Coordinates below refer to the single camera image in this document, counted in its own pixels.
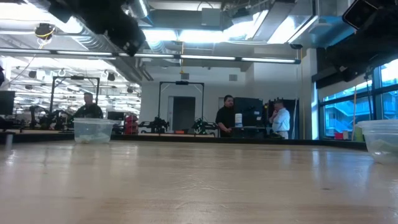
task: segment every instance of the glass window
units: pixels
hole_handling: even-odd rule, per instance
[[[398,84],[398,59],[381,67],[381,85],[391,86]]]
[[[367,97],[356,100],[355,124],[369,120],[369,101]],[[354,100],[333,103],[325,106],[325,134],[334,136],[335,133],[353,130]]]
[[[398,91],[391,91],[382,95],[383,119],[398,119]]]
[[[369,85],[369,90],[372,89],[372,80],[368,81],[368,85]],[[356,86],[356,93],[363,93],[366,92],[368,89],[366,87],[366,82],[363,82],[361,84],[358,84]],[[351,87],[349,89],[343,90],[339,93],[335,93],[333,95],[327,96],[323,99],[323,101],[329,101],[329,100],[334,100],[334,99],[338,99],[344,96],[351,96],[354,95],[354,91],[355,91],[355,87]]]

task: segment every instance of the table surface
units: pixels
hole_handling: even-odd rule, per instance
[[[398,223],[397,167],[323,146],[119,141],[0,151],[1,223]]]

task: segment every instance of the man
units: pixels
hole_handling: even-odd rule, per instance
[[[220,127],[222,138],[231,137],[231,128],[235,126],[234,98],[231,95],[224,97],[224,107],[217,112],[216,124]]]
[[[269,118],[269,122],[272,123],[272,130],[283,138],[289,139],[290,113],[282,100],[275,101],[274,108],[275,111]]]
[[[79,108],[74,117],[75,118],[104,118],[101,108],[93,103],[93,95],[85,93],[85,105]]]

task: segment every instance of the door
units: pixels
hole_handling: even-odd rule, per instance
[[[195,122],[195,97],[175,96],[173,130],[190,129]]]

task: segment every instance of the metal frame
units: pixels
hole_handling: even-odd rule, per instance
[[[203,105],[205,102],[205,84],[197,82],[159,82],[159,99],[157,105],[157,117],[160,118],[160,97],[162,96],[162,85],[164,83],[176,84],[176,85],[201,85],[201,119],[203,120]]]
[[[73,77],[60,77],[60,76],[56,76],[56,77],[52,77],[52,87],[51,87],[51,100],[50,100],[50,113],[52,112],[52,107],[53,107],[53,101],[54,101],[54,91],[55,91],[55,81],[58,78],[62,78],[62,79],[73,79]],[[97,91],[96,91],[96,96],[95,96],[95,104],[98,104],[98,93],[100,92],[100,78],[98,77],[79,77],[80,80],[84,80],[84,79],[90,79],[90,80],[97,80]]]
[[[390,91],[397,91],[398,84],[391,86],[382,86],[381,80],[381,67],[377,67],[373,71],[372,75],[372,86],[370,90],[370,95],[372,99],[372,119],[383,119],[383,101],[382,95],[384,93],[388,93]],[[368,97],[368,92],[357,93],[356,98],[365,98]],[[348,100],[354,100],[354,95],[345,96],[334,100],[329,101],[319,101],[318,103],[318,128],[319,128],[319,137],[320,139],[325,138],[325,106],[331,105],[335,103],[341,103]]]

